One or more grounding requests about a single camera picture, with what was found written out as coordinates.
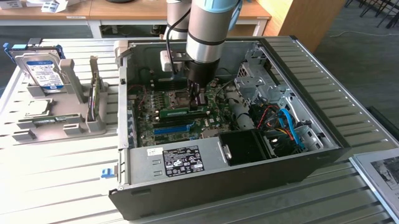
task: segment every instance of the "table leg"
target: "table leg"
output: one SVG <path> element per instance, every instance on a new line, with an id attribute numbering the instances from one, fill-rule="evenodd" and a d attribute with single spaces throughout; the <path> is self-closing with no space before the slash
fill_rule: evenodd
<path id="1" fill-rule="evenodd" d="M 267 20 L 257 21 L 252 36 L 263 36 L 265 25 L 267 25 Z"/>
<path id="2" fill-rule="evenodd" d="M 100 29 L 100 26 L 101 26 L 100 21 L 98 20 L 88 20 L 86 24 L 88 24 L 88 27 L 92 31 L 93 38 L 94 39 L 101 39 L 102 35 L 101 35 L 101 29 Z"/>

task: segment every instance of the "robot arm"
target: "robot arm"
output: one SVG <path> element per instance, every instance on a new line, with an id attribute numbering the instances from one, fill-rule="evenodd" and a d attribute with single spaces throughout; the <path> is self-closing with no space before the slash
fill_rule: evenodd
<path id="1" fill-rule="evenodd" d="M 168 1 L 168 27 L 189 10 L 189 1 Z M 236 22 L 241 4 L 241 0 L 192 0 L 189 19 L 185 18 L 170 30 L 169 38 L 184 37 L 181 33 L 188 25 L 185 51 L 190 60 L 185 62 L 185 67 L 193 110 L 207 104 L 205 87 L 215 78 L 224 40 Z"/>

